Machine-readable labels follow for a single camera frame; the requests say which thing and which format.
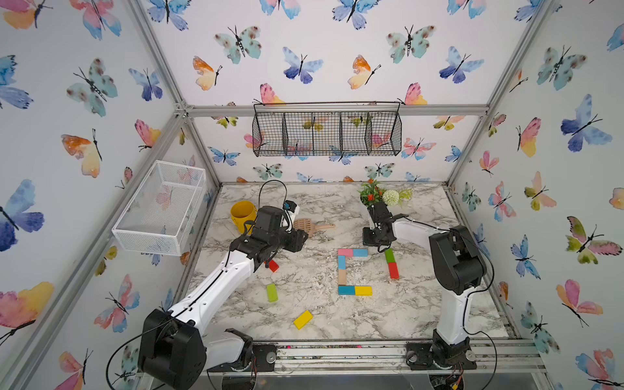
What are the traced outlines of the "red building block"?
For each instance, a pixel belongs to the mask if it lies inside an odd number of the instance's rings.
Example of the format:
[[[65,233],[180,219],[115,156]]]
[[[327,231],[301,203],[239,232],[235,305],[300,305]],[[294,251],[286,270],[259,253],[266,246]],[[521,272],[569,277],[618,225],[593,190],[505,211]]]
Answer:
[[[398,271],[398,267],[397,267],[396,263],[389,263],[388,264],[388,272],[389,272],[390,278],[392,280],[394,280],[394,279],[397,280],[397,279],[400,278],[400,273]]]
[[[268,268],[269,268],[272,272],[277,272],[277,270],[279,269],[279,265],[278,265],[278,264],[277,264],[274,260],[271,260],[271,261],[268,263]]]

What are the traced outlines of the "pink building block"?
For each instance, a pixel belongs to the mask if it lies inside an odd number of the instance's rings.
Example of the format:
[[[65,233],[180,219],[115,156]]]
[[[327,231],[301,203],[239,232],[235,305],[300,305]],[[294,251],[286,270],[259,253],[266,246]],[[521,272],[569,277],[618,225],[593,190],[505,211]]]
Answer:
[[[339,249],[337,254],[346,258],[352,258],[354,256],[354,251],[350,249]]]

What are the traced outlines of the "natural wood building block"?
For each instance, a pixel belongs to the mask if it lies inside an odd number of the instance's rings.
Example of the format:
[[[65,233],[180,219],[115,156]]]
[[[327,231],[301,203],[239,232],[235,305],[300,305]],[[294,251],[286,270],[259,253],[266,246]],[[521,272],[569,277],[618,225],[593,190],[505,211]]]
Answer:
[[[340,269],[338,271],[338,284],[339,284],[339,286],[345,286],[347,284],[347,272],[346,272],[346,269]]]

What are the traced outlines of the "small yellow building block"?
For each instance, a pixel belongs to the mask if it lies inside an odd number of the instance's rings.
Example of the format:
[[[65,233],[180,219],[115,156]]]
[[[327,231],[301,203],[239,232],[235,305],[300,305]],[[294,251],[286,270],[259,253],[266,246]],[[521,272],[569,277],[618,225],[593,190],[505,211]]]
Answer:
[[[373,289],[371,286],[355,286],[354,292],[359,297],[370,297],[373,295]]]

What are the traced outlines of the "teal building block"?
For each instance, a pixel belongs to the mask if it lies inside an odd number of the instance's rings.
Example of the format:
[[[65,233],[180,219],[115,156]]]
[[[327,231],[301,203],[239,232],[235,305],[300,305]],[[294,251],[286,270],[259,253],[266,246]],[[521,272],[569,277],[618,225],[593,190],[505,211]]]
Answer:
[[[339,285],[338,293],[341,296],[354,296],[356,294],[356,289],[352,285]]]

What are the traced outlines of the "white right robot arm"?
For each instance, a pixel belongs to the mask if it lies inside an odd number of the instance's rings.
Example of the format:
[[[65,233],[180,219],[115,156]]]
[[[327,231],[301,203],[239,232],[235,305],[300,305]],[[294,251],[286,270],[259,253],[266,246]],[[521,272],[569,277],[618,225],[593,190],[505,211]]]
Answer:
[[[472,296],[479,291],[487,265],[469,230],[461,225],[435,227],[405,214],[394,215],[383,202],[368,206],[367,211],[372,226],[362,229],[363,244],[386,253],[397,240],[428,246],[434,275],[443,289],[440,319],[431,347],[427,353],[410,351],[406,357],[410,368],[476,369],[465,326]]]

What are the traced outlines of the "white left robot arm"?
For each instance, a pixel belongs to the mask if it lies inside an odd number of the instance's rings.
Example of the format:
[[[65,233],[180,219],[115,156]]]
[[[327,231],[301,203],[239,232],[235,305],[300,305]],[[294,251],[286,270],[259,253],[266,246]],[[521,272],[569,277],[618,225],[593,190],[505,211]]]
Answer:
[[[261,207],[193,292],[169,310],[152,311],[144,321],[138,370],[171,388],[189,389],[205,370],[222,365],[239,371],[252,367],[251,336],[233,328],[211,341],[202,336],[221,306],[260,266],[280,250],[302,250],[308,235],[293,225],[299,211],[299,205],[289,200],[281,208]]]

